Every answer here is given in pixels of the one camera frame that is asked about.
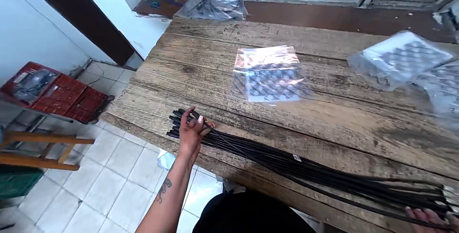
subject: bag of cables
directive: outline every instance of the bag of cables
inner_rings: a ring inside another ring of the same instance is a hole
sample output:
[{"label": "bag of cables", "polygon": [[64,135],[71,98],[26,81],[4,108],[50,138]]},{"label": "bag of cables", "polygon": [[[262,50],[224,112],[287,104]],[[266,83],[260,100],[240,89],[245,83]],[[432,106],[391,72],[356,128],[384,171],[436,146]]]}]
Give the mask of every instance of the bag of cables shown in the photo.
[{"label": "bag of cables", "polygon": [[[184,112],[178,109],[169,116],[173,127],[168,136],[180,138],[180,121]],[[191,113],[195,118],[199,117],[196,111]],[[449,226],[410,218],[405,214],[405,207],[428,208],[442,219],[447,212],[459,212],[459,194],[450,186],[424,180],[350,174],[260,142],[217,131],[206,122],[204,125],[210,132],[203,137],[202,144],[257,162],[299,185],[367,211],[443,230],[449,230]],[[345,194],[338,195],[330,189],[352,194],[365,202],[348,199]]]},{"label": "bag of cables", "polygon": [[186,19],[245,20],[243,0],[187,0],[175,15]]}]

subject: clear plastic bag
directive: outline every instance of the clear plastic bag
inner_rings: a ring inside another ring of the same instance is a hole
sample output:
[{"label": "clear plastic bag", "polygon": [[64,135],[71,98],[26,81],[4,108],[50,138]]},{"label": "clear plastic bag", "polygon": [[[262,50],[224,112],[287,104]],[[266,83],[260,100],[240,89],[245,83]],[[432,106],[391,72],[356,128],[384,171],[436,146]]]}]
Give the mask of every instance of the clear plastic bag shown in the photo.
[{"label": "clear plastic bag", "polygon": [[413,82],[422,72],[450,61],[453,54],[440,49],[411,31],[401,31],[387,40],[348,57],[351,69],[373,87],[392,91]]},{"label": "clear plastic bag", "polygon": [[246,14],[243,0],[187,0],[175,13],[182,18],[211,20],[245,20]]},{"label": "clear plastic bag", "polygon": [[312,91],[293,46],[239,48],[230,97],[250,102],[298,101]]},{"label": "clear plastic bag", "polygon": [[158,166],[164,168],[165,170],[169,171],[174,164],[175,155],[169,153],[163,149],[159,151],[158,154]]},{"label": "clear plastic bag", "polygon": [[429,96],[437,123],[459,133],[459,60],[422,73],[415,84]]},{"label": "clear plastic bag", "polygon": [[13,96],[26,103],[32,103],[42,93],[43,87],[53,82],[56,77],[55,72],[44,68],[34,72],[24,72],[14,81],[16,86]]}]

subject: bundle of black cables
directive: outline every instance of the bundle of black cables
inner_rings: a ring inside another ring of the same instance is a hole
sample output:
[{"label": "bundle of black cables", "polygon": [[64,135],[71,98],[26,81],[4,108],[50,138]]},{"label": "bundle of black cables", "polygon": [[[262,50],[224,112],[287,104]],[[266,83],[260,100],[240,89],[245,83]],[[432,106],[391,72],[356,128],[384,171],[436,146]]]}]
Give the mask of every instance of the bundle of black cables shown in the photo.
[{"label": "bundle of black cables", "polygon": [[[180,120],[184,112],[183,109],[179,109],[174,111],[175,116],[169,116],[174,125],[172,130],[167,133],[168,136],[180,137]],[[199,117],[196,111],[192,111],[192,114],[196,118]],[[350,174],[260,142],[217,131],[206,122],[204,122],[204,125],[210,129],[210,132],[202,139],[202,144],[204,145],[255,161],[295,183],[347,204],[402,221],[449,230],[447,226],[413,219],[404,215],[404,208],[408,206],[412,208],[428,208],[437,213],[440,218],[444,218],[445,213],[451,211],[450,206],[456,205],[449,203],[445,199],[442,184],[423,180],[365,177]],[[382,210],[344,198],[307,183],[307,181],[359,196],[386,209]],[[414,184],[421,184],[422,186],[415,187],[413,186]]]}]

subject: wooden stool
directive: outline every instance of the wooden stool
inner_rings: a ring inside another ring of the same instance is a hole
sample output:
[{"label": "wooden stool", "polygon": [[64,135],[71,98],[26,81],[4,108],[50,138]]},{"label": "wooden stool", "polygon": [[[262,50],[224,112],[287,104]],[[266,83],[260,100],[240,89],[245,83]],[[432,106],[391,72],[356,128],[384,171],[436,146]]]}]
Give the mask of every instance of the wooden stool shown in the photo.
[{"label": "wooden stool", "polygon": [[[43,153],[39,157],[28,157],[19,154],[12,153],[1,153],[0,152],[0,164],[16,165],[16,166],[29,166],[36,168],[53,168],[63,170],[78,170],[79,165],[64,164],[70,151],[77,143],[81,144],[93,144],[93,139],[77,139],[76,136],[69,135],[57,135],[57,134],[39,134],[31,132],[20,132],[20,131],[4,131],[3,142],[0,144],[0,148],[8,145],[11,142],[49,142],[44,149]],[[47,159],[49,151],[55,143],[68,143],[64,152],[59,159]]]}]

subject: wooden table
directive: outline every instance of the wooden table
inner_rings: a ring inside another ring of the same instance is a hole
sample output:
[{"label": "wooden table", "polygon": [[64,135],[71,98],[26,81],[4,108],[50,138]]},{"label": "wooden table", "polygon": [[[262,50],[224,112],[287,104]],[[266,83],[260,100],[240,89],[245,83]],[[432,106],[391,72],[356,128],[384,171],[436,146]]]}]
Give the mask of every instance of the wooden table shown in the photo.
[{"label": "wooden table", "polygon": [[[255,22],[174,19],[123,95],[102,118],[165,150],[168,116],[196,106],[221,131],[360,175],[458,185],[459,138],[415,109],[406,93],[372,88],[346,56],[386,39]],[[228,99],[237,48],[295,47],[313,101],[270,107]],[[454,51],[457,47],[443,44]],[[347,232],[411,232],[409,224],[336,201],[241,157],[203,146],[197,164]],[[357,197],[342,196],[367,203]]]}]

